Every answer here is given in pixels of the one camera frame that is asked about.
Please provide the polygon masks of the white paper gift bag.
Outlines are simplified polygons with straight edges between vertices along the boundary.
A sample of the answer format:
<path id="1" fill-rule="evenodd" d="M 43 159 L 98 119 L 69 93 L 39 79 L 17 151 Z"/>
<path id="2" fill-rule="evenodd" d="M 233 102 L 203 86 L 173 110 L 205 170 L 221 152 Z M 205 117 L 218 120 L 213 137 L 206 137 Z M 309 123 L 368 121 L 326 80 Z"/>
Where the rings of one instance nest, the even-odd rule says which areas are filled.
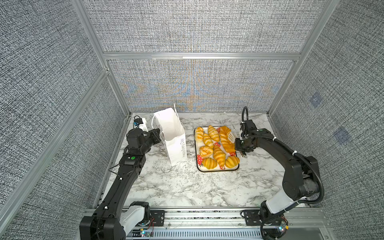
<path id="1" fill-rule="evenodd" d="M 151 126 L 160 129 L 160 138 L 172 167 L 187 160 L 186 133 L 175 104 L 173 108 L 154 113 Z"/>

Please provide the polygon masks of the long twisted yellow bread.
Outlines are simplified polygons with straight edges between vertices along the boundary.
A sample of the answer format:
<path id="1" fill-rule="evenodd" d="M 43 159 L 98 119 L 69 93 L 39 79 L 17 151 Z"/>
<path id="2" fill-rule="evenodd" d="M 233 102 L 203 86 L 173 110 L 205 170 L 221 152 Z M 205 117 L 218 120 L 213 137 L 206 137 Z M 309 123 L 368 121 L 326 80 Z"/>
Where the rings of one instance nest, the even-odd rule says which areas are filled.
<path id="1" fill-rule="evenodd" d="M 230 155 L 235 154 L 235 144 L 231 142 L 229 136 L 231 134 L 231 130 L 227 126 L 222 126 L 219 129 L 219 135 L 221 140 L 221 145 L 224 150 Z"/>

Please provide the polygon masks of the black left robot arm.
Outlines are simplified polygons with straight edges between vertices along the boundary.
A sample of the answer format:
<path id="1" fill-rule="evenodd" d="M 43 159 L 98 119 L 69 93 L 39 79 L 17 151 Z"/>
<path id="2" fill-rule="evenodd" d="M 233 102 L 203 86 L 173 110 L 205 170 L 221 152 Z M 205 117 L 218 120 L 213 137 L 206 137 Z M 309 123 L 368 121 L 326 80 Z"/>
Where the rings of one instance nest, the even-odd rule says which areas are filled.
<path id="1" fill-rule="evenodd" d="M 150 222 L 149 203 L 134 202 L 125 213 L 123 207 L 144 167 L 146 153 L 161 142 L 160 129 L 148 132 L 132 129 L 127 134 L 127 141 L 117 176 L 106 197 L 91 216 L 81 220 L 79 228 L 82 240 L 124 240 L 138 224 Z"/>

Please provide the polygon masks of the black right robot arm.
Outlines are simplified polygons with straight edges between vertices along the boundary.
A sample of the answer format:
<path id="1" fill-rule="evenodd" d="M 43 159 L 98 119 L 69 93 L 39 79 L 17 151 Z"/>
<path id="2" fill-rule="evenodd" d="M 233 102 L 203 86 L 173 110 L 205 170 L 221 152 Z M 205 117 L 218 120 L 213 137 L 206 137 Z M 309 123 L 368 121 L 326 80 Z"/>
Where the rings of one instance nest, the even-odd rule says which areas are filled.
<path id="1" fill-rule="evenodd" d="M 262 222 L 269 223 L 299 204 L 318 204 L 323 200 L 325 189 L 316 158 L 297 153 L 267 129 L 258 129 L 252 120 L 242 121 L 241 131 L 241 138 L 235 139 L 235 150 L 245 156 L 261 148 L 285 170 L 283 189 L 261 203 L 259 217 Z"/>

